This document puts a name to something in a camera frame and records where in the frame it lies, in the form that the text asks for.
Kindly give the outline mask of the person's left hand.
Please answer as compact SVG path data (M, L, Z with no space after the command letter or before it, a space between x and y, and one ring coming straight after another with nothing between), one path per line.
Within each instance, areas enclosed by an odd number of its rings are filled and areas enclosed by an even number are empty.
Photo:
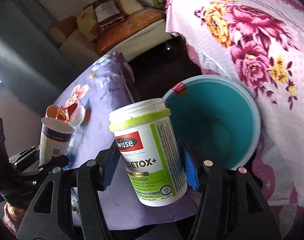
M13 207L9 203L4 205L4 225L15 235L17 232L25 215L25 210L18 207Z

